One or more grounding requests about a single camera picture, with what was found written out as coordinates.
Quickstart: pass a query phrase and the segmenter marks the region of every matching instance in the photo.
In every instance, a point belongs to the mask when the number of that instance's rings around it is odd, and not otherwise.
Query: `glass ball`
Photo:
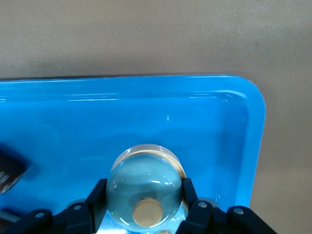
[[[161,156],[134,155],[111,171],[106,201],[111,217],[123,228],[147,232],[178,211],[182,201],[181,177]]]

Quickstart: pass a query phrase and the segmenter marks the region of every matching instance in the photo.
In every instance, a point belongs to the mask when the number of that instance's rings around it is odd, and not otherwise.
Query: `blue plastic tray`
[[[248,206],[264,118],[259,90],[234,76],[2,81],[0,144],[29,169],[0,208],[56,214],[143,143],[174,152],[199,197]]]

